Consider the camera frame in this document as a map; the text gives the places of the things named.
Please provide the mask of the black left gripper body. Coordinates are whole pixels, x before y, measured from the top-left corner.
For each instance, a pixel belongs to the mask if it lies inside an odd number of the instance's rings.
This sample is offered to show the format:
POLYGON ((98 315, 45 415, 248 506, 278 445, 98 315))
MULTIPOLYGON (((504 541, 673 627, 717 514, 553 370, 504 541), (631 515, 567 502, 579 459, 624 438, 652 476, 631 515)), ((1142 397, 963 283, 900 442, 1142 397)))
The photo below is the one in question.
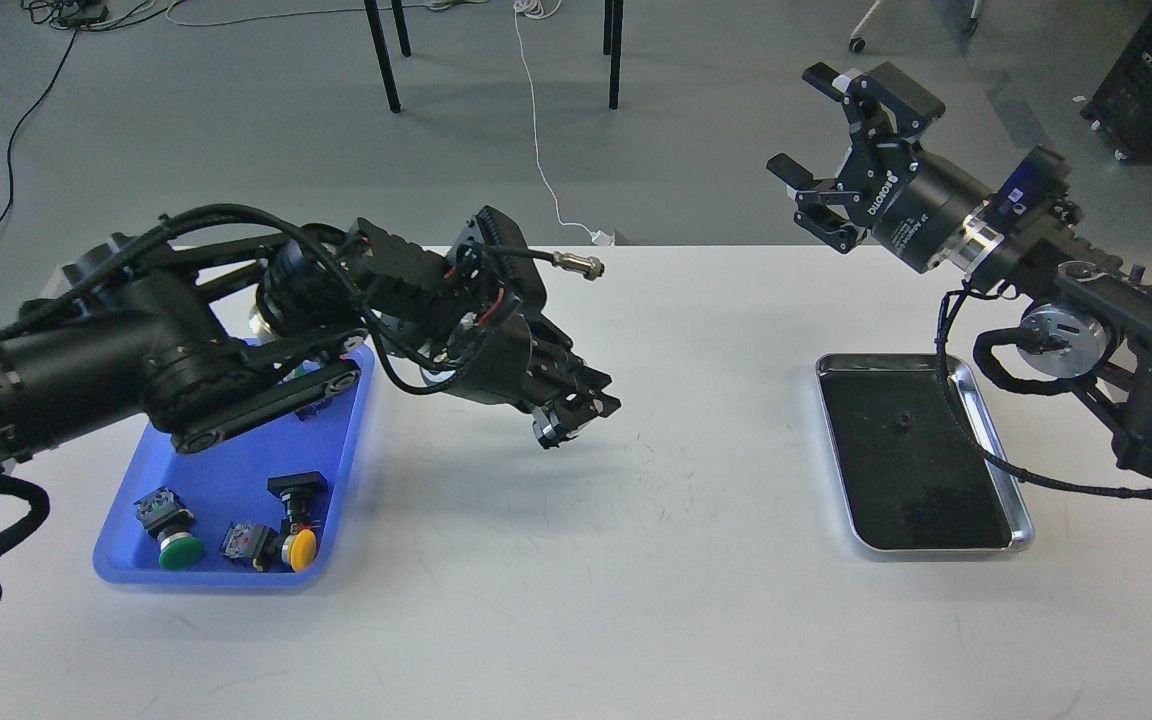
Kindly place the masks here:
POLYGON ((611 377, 573 353, 571 338, 544 316, 509 314, 486 327, 475 320, 463 316, 448 338, 445 354, 463 364, 435 376, 435 382, 452 381, 444 393, 516 407, 532 414, 536 427, 584 427, 620 409, 621 401, 605 392, 611 377))

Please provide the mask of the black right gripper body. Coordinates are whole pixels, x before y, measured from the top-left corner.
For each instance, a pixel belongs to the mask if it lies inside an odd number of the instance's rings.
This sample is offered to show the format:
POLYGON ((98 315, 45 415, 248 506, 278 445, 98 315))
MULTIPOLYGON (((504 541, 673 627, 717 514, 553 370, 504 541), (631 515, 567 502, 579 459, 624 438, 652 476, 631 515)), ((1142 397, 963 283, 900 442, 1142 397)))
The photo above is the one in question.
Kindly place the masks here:
POLYGON ((879 141, 873 149, 847 151, 841 167, 846 217, 915 272, 931 270, 946 242, 990 188, 919 143, 879 141))

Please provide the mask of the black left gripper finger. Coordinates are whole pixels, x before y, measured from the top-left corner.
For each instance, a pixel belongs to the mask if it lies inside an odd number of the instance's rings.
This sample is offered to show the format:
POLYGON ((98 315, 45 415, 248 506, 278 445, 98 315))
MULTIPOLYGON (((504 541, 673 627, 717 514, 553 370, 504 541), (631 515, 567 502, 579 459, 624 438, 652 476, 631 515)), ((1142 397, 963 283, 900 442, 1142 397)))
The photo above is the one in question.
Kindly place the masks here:
POLYGON ((532 430, 543 448, 556 448, 579 435, 588 423, 586 406, 550 402, 532 407, 532 430))

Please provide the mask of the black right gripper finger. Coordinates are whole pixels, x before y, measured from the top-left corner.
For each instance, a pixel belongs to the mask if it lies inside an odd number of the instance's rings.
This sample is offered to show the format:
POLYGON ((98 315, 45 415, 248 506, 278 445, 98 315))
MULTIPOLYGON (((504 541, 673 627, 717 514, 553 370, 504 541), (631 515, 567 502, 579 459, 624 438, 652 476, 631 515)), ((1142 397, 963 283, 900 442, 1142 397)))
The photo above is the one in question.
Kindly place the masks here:
POLYGON ((873 158, 850 152, 836 179, 814 179, 790 156, 778 152, 767 170, 788 187, 796 202, 794 222, 838 252, 850 252, 872 232, 867 202, 873 195, 873 158))
POLYGON ((923 132, 945 115, 945 103, 892 61, 870 70, 838 71, 818 61, 803 79, 844 108, 849 149, 920 147, 923 132))

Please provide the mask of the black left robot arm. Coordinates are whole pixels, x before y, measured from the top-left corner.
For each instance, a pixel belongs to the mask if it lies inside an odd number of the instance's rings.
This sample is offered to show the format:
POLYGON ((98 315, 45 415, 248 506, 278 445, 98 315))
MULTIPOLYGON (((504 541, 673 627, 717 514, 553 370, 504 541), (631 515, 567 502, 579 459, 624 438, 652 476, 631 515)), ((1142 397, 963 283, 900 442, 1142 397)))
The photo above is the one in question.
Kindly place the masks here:
POLYGON ((444 253, 365 219, 343 232, 238 204, 114 234, 65 268, 68 291, 0 328, 0 558, 50 516, 8 462, 136 414, 180 454, 207 450, 351 387, 365 342, 408 395, 511 406, 543 448, 562 445, 621 402, 544 314, 540 260, 604 272, 530 249, 490 206, 444 253))

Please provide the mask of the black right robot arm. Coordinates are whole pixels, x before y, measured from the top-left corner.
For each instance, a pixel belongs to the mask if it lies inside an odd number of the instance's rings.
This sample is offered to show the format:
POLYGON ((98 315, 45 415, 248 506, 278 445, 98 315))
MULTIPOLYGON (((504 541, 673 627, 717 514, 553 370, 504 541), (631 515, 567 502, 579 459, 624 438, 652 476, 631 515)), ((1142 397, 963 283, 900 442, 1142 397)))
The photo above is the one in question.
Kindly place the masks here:
MULTIPOLYGON (((915 272, 943 263, 963 272, 963 287, 941 302, 940 374, 964 300, 1026 296, 1015 327, 975 340, 975 364, 1018 395, 1078 397, 1111 429, 1117 467, 1152 479, 1152 286, 1143 270, 1124 272, 1117 256, 1076 234, 1082 210, 1070 200, 1064 158, 1037 146, 990 190, 923 147, 945 104, 896 65, 842 73, 817 63, 803 78, 844 111, 850 145, 831 179, 790 156, 767 162, 796 202, 795 222, 838 252, 870 236, 915 272)), ((1152 500, 1152 488, 1087 493, 1152 500)))

